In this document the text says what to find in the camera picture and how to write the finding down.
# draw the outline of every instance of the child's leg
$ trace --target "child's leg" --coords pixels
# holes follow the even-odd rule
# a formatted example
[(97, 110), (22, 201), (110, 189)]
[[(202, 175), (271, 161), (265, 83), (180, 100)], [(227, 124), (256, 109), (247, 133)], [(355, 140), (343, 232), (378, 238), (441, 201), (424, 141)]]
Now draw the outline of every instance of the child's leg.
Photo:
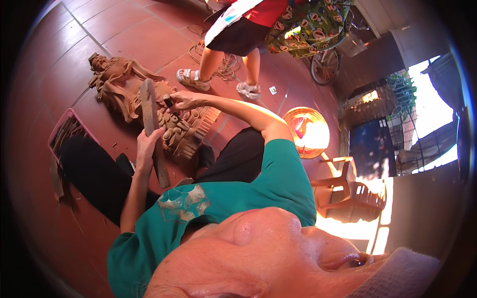
[(188, 69), (179, 69), (176, 74), (177, 80), (186, 86), (207, 91), (210, 88), (209, 80), (222, 63), (223, 58), (224, 52), (205, 48), (200, 61), (198, 81), (195, 79), (197, 71), (189, 71)]
[(260, 74), (260, 52), (256, 48), (250, 54), (245, 57), (242, 57), (243, 64), (247, 69), (247, 85), (253, 86), (259, 83), (259, 74)]

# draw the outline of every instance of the small paper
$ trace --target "small paper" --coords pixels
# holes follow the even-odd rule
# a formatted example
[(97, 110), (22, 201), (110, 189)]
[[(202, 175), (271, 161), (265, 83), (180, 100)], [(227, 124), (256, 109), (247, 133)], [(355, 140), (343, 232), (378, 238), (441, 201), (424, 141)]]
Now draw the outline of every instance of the small paper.
[(275, 88), (275, 86), (271, 86), (271, 87), (269, 88), (269, 90), (270, 90), (271, 95), (277, 94), (277, 88)]

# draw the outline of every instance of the wooden statue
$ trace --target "wooden statue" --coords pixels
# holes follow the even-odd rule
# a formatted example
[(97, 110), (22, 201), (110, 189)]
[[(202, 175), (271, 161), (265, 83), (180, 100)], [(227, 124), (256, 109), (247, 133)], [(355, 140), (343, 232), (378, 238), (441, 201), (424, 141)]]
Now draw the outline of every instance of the wooden statue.
[(136, 60), (124, 57), (108, 59), (94, 53), (88, 60), (94, 72), (89, 87), (96, 87), (98, 100), (121, 111), (127, 123), (136, 120), (143, 125), (139, 89), (144, 80), (150, 78), (154, 81), (157, 118), (159, 126), (166, 129), (162, 137), (164, 150), (176, 157), (190, 159), (220, 114), (212, 107), (196, 108), (179, 116), (166, 113), (163, 98), (174, 91), (164, 77), (149, 71)]

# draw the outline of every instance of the white sandal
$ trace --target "white sandal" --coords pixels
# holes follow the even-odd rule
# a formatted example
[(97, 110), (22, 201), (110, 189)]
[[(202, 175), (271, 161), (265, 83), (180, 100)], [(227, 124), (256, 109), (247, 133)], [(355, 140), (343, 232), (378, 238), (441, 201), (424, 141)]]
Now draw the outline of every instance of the white sandal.
[(260, 93), (260, 85), (258, 84), (250, 86), (247, 85), (246, 82), (241, 82), (237, 84), (236, 89), (238, 93), (245, 95), (251, 100), (258, 100), (262, 97), (262, 94)]
[(179, 81), (179, 83), (183, 85), (191, 86), (202, 91), (208, 91), (210, 89), (210, 80), (205, 82), (199, 80), (199, 71), (195, 72), (194, 80), (192, 83), (190, 82), (190, 77), (191, 77), (191, 69), (181, 68), (176, 73), (177, 80)]

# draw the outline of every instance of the wooden mallet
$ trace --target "wooden mallet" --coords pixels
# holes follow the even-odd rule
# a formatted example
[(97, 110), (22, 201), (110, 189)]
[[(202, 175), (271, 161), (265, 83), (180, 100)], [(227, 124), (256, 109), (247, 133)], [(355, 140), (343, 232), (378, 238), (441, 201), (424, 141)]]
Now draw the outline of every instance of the wooden mallet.
[[(159, 129), (159, 121), (157, 120), (156, 90), (154, 89), (153, 80), (146, 79), (144, 83), (141, 84), (139, 99), (141, 100), (141, 107), (143, 110), (144, 130), (149, 137), (154, 130)], [(166, 167), (166, 158), (164, 157), (164, 150), (162, 148), (162, 137), (156, 142), (152, 159), (159, 185), (162, 188), (171, 186), (169, 172)]]

